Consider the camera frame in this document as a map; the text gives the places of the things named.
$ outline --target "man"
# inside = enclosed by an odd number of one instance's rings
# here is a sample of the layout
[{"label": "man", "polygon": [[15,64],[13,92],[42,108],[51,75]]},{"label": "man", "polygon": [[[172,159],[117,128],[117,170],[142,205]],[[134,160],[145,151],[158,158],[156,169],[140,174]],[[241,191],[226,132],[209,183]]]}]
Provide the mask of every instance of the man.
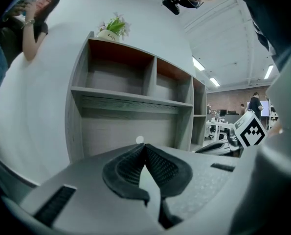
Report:
[{"label": "man", "polygon": [[[197,8],[201,5],[194,0],[176,1],[189,8]],[[251,13],[258,40],[267,48],[281,71],[291,54],[291,0],[243,1]]]},{"label": "man", "polygon": [[254,93],[251,101],[249,102],[248,108],[255,112],[255,115],[259,120],[261,120],[261,111],[263,110],[261,101],[259,100],[259,94],[257,92]]},{"label": "man", "polygon": [[241,104],[241,115],[243,116],[245,113],[245,107],[244,104]]}]

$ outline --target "flower pot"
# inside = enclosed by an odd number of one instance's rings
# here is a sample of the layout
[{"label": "flower pot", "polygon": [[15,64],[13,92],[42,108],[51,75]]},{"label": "flower pot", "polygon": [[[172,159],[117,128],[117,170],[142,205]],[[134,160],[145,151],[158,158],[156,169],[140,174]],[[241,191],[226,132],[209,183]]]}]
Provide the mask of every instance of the flower pot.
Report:
[{"label": "flower pot", "polygon": [[97,34],[97,37],[104,38],[106,40],[119,42],[119,37],[110,30],[103,29]]}]

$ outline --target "black top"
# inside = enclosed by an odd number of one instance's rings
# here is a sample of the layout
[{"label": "black top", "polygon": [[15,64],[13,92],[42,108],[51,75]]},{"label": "black top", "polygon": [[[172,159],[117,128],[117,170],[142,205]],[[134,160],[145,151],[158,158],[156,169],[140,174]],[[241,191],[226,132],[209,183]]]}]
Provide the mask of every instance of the black top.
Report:
[{"label": "black top", "polygon": [[255,115],[258,117],[258,119],[261,118],[261,110],[258,109],[258,106],[261,106],[261,105],[262,105],[261,101],[258,98],[252,97],[248,106],[250,110],[253,110],[255,112]]},{"label": "black top", "polygon": [[[6,57],[8,67],[14,59],[22,53],[23,22],[16,18],[9,18],[0,24],[0,45]],[[34,38],[37,41],[41,32],[48,33],[45,22],[35,22],[33,24]]]},{"label": "black top", "polygon": [[291,53],[291,0],[243,1],[262,32],[258,34],[259,41],[268,50],[268,42],[274,48],[273,59],[280,71]]}]

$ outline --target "ceiling light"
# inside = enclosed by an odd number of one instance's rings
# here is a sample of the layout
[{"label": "ceiling light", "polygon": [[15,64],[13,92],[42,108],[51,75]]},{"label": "ceiling light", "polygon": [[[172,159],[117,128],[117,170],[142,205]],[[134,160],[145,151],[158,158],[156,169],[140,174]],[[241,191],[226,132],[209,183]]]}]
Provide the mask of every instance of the ceiling light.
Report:
[{"label": "ceiling light", "polygon": [[269,65],[269,66],[268,66],[268,71],[267,71],[266,76],[265,76],[264,79],[268,79],[268,78],[269,78],[269,75],[270,75],[270,73],[271,73],[271,71],[272,71],[272,68],[273,68],[273,65]]},{"label": "ceiling light", "polygon": [[217,82],[217,80],[215,78],[210,78],[210,81],[213,82],[213,84],[216,86],[216,87],[219,87],[219,83]]},{"label": "ceiling light", "polygon": [[203,67],[203,65],[201,65],[198,60],[196,60],[194,57],[193,58],[193,64],[196,68],[198,68],[200,71],[205,70],[205,68]]}]

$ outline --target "brick wall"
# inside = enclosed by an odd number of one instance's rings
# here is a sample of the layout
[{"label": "brick wall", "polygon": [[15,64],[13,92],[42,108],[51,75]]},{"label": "brick wall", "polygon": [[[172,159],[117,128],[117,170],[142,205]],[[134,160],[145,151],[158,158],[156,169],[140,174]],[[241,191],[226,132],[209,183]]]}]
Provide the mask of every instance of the brick wall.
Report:
[{"label": "brick wall", "polygon": [[250,101],[254,92],[258,92],[261,101],[266,100],[266,90],[268,86],[256,87],[251,89],[234,90],[227,92],[208,93],[207,104],[210,104],[212,110],[227,109],[240,113],[240,105]]}]

